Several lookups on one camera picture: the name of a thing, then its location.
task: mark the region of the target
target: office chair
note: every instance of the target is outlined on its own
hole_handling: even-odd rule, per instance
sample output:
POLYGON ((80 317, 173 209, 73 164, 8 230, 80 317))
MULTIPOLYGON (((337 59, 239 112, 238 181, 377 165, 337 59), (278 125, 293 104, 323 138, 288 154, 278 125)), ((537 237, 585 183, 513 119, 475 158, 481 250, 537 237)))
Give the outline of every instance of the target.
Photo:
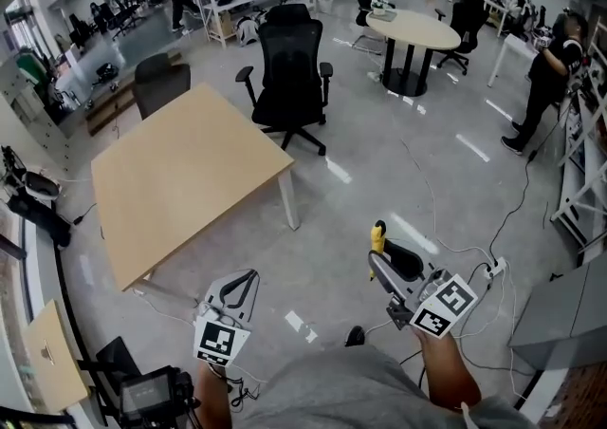
MULTIPOLYGON (((440 19, 442 19, 444 15, 445 14, 442 12, 439 12, 440 19)), ((489 12, 488 10, 483 9, 482 1, 472 2, 470 0, 465 0, 464 2, 455 4, 453 6, 451 28, 462 38, 462 43, 456 49, 450 49, 448 51, 436 50, 435 52, 444 53, 446 55, 436 66, 440 68, 447 60, 454 60, 462 67, 464 70, 463 74, 466 76, 468 74, 469 59, 462 56, 460 53, 469 54, 476 49, 478 46, 476 35, 487 21, 488 16, 489 12)))
POLYGON ((317 145, 319 156, 324 156, 325 145, 304 130, 312 123, 326 123, 322 109, 328 103, 333 66, 321 63, 320 74, 317 69, 322 23, 309 18, 307 9, 305 18, 298 5, 280 8, 272 9, 267 14, 267 21, 259 27, 264 52, 264 90, 255 99, 250 82, 253 66, 241 69, 236 82, 247 87, 253 102, 252 120, 267 126, 262 131, 266 134, 285 132, 283 149, 297 134, 317 145))
POLYGON ((357 40, 352 44, 352 49, 357 49, 358 51, 367 51, 373 54, 381 55, 381 51, 375 51, 372 49, 368 49, 367 47, 359 46, 359 41, 361 39, 370 39, 371 41, 383 41, 382 38, 374 38, 372 36, 367 36, 364 33, 364 28, 368 28, 367 24, 367 14, 371 12, 371 0, 358 0, 359 1, 359 15, 357 16, 356 23, 363 28, 362 34, 357 38, 357 40))
POLYGON ((190 89, 189 65, 171 65, 167 53, 155 54, 135 68, 133 96, 143 120, 190 89))

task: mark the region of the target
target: desk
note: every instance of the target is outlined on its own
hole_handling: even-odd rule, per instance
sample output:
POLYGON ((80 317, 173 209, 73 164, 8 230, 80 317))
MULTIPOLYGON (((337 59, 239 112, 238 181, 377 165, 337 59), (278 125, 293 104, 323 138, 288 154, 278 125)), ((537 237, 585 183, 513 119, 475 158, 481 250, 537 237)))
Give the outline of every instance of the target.
MULTIPOLYGON (((143 279, 163 260, 278 179, 289 226, 299 218, 294 160, 207 84, 184 93, 92 162, 93 186, 116 285, 143 279)), ((188 300, 195 306, 194 299, 188 300)))
POLYGON ((55 301, 50 301, 29 324, 24 341, 36 382, 50 414, 90 396, 69 350, 55 301))
POLYGON ((398 95, 419 97, 426 93, 426 78, 430 69, 432 50, 455 49, 460 45, 461 39, 457 32, 429 15, 400 9, 395 12, 396 18, 392 22, 376 19, 371 13, 367 15, 369 28, 388 38, 381 82, 398 95), (409 43, 407 58, 402 69, 392 68, 396 41, 409 43), (415 46, 426 48, 424 63, 419 75, 411 71, 415 46))
POLYGON ((502 21, 500 21, 500 26, 497 28, 497 35, 498 35, 498 37, 500 37, 502 35, 502 30, 504 29, 504 22, 506 21, 506 16, 508 14, 508 10, 503 6, 500 6, 497 2, 493 2, 492 0, 482 0, 482 1, 485 2, 485 4, 483 5, 483 9, 485 9, 487 6, 490 6, 494 9, 497 9, 498 11, 500 11, 502 13, 502 21))
POLYGON ((504 39, 502 50, 500 51, 500 54, 497 57, 495 66, 493 67, 493 71, 491 72, 491 77, 489 78, 487 86, 493 86, 493 81, 495 80, 495 77, 500 71, 502 60, 504 59, 504 55, 506 54, 506 51, 508 49, 511 49, 512 51, 520 54, 521 56, 524 56, 529 61, 533 61, 538 55, 538 50, 535 47, 517 38, 516 36, 513 36, 512 34, 508 34, 507 37, 504 39))

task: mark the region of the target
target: sneaker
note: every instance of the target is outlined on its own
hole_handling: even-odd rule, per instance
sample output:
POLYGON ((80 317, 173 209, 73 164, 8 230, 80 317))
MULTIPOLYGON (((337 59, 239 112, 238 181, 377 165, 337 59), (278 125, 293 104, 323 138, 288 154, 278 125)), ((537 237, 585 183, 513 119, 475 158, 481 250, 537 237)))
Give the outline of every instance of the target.
POLYGON ((502 145, 506 149, 511 150, 517 156, 520 156, 523 153, 523 148, 522 147, 520 148, 518 146, 515 139, 509 139, 508 137, 502 137, 502 145))
POLYGON ((345 346, 364 345, 364 329, 361 326, 354 326, 345 337, 345 346))
POLYGON ((514 132, 518 132, 519 134, 523 130, 523 126, 520 125, 519 123, 515 122, 515 121, 512 121, 510 123, 510 127, 512 127, 512 130, 514 130, 514 132))

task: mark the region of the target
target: power strip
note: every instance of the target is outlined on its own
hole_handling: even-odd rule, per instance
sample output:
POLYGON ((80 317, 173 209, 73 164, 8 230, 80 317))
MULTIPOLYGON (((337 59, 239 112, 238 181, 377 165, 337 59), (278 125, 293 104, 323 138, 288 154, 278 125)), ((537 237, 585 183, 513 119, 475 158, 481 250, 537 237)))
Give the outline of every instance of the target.
POLYGON ((492 265, 483 270, 483 275, 487 280, 492 280, 499 275, 499 273, 506 269, 506 260, 503 257, 497 259, 497 265, 492 265))

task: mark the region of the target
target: gray shirt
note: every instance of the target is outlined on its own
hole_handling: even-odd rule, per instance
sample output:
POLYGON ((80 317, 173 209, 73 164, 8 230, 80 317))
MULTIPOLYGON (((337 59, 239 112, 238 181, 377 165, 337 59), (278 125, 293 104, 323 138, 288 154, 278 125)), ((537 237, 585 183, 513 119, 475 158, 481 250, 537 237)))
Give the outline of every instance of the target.
POLYGON ((433 405, 398 363, 376 348, 320 352, 287 365, 263 390, 247 429, 261 428, 473 428, 536 427, 499 398, 469 411, 472 423, 433 405))

